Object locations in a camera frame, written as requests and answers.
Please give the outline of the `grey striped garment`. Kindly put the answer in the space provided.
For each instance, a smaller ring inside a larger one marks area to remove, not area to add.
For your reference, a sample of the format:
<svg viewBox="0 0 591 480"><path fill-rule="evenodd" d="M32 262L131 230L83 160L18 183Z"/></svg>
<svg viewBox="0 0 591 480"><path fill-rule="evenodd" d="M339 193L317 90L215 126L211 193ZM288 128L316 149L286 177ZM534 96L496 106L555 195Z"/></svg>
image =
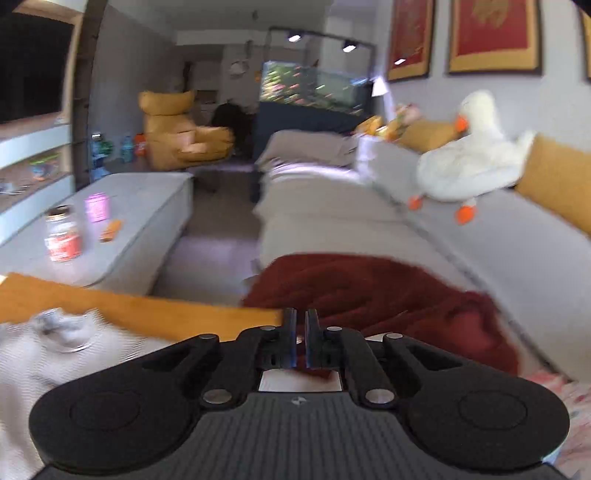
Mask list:
<svg viewBox="0 0 591 480"><path fill-rule="evenodd" d="M1 325L1 477L30 479L43 463L29 433L37 400L69 381L168 346L114 326L98 310L60 308Z"/></svg>

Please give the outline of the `dark red fleece jacket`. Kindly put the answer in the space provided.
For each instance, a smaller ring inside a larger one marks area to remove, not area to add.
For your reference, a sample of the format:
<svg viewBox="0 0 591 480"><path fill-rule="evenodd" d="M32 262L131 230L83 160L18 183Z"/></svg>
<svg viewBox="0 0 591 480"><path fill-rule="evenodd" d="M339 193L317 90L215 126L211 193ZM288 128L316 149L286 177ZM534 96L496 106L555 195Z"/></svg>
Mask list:
<svg viewBox="0 0 591 480"><path fill-rule="evenodd" d="M401 333L516 375L517 350L486 294L453 287L414 265L374 256L293 254L260 273L242 306L318 313L324 327L366 337Z"/></svg>

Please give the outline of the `white marble coffee table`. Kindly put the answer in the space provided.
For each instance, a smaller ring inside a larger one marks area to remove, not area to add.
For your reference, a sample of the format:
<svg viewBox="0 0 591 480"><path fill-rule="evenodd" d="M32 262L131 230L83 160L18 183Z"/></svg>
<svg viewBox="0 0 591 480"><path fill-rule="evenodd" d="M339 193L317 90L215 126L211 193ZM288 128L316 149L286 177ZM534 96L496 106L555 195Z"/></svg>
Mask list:
<svg viewBox="0 0 591 480"><path fill-rule="evenodd" d="M192 214L187 173L119 173L63 200L73 208L80 254L50 259L43 215L1 246L1 274L19 273L74 287L148 294Z"/></svg>

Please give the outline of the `orange snack packet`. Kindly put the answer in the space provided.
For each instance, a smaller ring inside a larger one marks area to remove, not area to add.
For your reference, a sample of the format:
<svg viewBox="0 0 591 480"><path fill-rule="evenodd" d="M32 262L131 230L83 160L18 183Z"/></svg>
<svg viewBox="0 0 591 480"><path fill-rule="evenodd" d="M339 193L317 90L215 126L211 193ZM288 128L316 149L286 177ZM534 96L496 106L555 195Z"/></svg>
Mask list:
<svg viewBox="0 0 591 480"><path fill-rule="evenodd" d="M113 241L122 227L121 220L112 220L108 223L108 225L102 230L100 234L100 242L101 243L108 243Z"/></svg>

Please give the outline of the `beige blanket on sofa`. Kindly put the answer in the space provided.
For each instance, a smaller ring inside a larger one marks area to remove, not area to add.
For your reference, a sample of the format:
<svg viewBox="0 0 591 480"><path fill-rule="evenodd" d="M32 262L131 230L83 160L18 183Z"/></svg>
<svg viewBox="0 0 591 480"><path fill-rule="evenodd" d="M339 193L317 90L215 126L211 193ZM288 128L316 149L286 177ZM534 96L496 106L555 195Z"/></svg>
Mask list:
<svg viewBox="0 0 591 480"><path fill-rule="evenodd" d="M359 137L332 132L280 130L270 136L256 168L267 172L280 164L314 163L331 167L348 167L356 161Z"/></svg>

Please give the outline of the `glass jar red label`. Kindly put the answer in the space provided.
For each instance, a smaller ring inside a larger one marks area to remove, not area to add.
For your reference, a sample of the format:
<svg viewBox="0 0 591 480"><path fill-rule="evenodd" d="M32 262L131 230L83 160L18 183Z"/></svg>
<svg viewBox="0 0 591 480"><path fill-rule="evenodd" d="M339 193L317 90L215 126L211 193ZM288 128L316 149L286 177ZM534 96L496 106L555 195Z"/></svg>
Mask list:
<svg viewBox="0 0 591 480"><path fill-rule="evenodd" d="M53 262L66 262L82 251L82 238L71 205L58 205L45 212L45 245Z"/></svg>

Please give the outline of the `grey sofa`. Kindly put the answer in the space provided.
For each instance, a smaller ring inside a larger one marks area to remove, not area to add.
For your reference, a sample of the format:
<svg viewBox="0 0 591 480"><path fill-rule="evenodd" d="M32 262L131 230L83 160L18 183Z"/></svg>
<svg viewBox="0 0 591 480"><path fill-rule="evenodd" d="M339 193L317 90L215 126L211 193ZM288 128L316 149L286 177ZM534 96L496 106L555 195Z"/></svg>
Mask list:
<svg viewBox="0 0 591 480"><path fill-rule="evenodd" d="M259 264L296 253L349 253L421 266L488 293L530 360L588 380L588 236L511 190L486 194L463 226L452 204L427 200L410 210L417 161L412 151L362 136L351 166L259 171Z"/></svg>

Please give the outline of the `white goose plush toy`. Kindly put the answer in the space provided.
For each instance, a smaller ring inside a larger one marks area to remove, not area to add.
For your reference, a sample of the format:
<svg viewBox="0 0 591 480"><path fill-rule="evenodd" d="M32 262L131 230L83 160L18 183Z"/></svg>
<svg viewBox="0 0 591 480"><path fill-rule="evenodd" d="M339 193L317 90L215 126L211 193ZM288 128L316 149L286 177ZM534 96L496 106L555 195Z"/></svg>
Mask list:
<svg viewBox="0 0 591 480"><path fill-rule="evenodd" d="M510 139L501 126L493 94L479 90L461 102L457 126L467 134L424 153L416 170L417 194L408 208L423 200L457 203L456 222L466 225L477 214L477 198L515 186L522 178L536 133L526 130Z"/></svg>

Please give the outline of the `small plush toys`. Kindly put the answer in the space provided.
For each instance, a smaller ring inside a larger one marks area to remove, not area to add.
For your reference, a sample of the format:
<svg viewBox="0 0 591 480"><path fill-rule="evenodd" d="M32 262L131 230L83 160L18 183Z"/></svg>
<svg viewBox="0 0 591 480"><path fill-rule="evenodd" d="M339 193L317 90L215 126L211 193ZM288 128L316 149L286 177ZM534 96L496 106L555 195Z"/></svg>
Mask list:
<svg viewBox="0 0 591 480"><path fill-rule="evenodd" d="M381 116L373 116L356 126L355 133L380 137L386 141L398 140L404 132L422 118L419 107L415 104L398 104L394 108L394 119L386 122Z"/></svg>

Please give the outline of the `orange bag on floor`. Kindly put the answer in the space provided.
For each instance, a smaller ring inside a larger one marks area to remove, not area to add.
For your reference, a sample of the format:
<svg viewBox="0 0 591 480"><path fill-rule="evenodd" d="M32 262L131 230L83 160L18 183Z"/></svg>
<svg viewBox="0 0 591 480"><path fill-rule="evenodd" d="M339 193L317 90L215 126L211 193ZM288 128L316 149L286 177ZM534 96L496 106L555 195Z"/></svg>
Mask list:
<svg viewBox="0 0 591 480"><path fill-rule="evenodd" d="M143 133L134 136L134 155L144 157L146 152L146 139Z"/></svg>

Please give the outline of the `fish tank aquarium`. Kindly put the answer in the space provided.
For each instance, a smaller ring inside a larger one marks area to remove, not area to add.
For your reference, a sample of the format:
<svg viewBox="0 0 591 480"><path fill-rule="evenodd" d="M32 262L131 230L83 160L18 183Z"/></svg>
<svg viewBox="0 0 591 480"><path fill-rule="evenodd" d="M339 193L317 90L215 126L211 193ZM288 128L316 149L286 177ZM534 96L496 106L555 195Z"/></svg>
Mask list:
<svg viewBox="0 0 591 480"><path fill-rule="evenodd" d="M367 78L269 61L263 64L259 101L362 115L370 110L372 88Z"/></svg>

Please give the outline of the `plastic box of toys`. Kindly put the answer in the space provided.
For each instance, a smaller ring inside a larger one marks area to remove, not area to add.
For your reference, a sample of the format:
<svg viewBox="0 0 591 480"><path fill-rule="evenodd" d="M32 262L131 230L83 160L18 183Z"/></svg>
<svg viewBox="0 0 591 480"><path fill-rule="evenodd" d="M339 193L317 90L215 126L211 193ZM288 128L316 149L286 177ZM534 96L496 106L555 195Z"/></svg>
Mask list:
<svg viewBox="0 0 591 480"><path fill-rule="evenodd" d="M39 157L29 162L32 178L45 181L59 172L59 155L57 153Z"/></svg>

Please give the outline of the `white tv cabinet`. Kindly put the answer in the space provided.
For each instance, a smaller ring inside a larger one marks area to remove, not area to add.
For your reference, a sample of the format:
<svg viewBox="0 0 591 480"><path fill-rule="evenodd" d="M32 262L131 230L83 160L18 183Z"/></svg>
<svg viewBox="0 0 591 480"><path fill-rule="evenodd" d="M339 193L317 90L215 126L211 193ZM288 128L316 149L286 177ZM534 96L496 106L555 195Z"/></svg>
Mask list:
<svg viewBox="0 0 591 480"><path fill-rule="evenodd" d="M73 126L75 69L80 35L87 3L85 1L23 1L19 14L49 18L73 27L62 89L61 110L30 117L1 127L1 177L24 192L1 196L1 242L6 243L19 230L38 218L50 205L74 192ZM36 181L24 175L29 161L55 155L57 172L48 179Z"/></svg>

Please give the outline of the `black television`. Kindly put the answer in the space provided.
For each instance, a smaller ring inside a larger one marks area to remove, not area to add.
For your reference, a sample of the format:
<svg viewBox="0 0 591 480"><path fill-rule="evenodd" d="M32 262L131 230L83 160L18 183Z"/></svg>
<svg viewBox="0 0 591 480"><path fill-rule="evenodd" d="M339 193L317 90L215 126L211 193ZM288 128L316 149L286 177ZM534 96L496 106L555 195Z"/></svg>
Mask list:
<svg viewBox="0 0 591 480"><path fill-rule="evenodd" d="M62 109L73 26L12 12L1 18L0 121L5 124Z"/></svg>

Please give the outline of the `red framed wall picture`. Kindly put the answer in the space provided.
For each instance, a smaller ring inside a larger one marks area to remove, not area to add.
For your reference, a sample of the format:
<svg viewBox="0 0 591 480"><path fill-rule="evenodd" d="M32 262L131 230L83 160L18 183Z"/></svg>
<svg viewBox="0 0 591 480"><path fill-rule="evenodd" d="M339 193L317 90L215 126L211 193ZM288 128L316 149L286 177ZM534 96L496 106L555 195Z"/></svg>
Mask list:
<svg viewBox="0 0 591 480"><path fill-rule="evenodd" d="M535 0L453 1L447 73L543 71L541 4Z"/></svg>

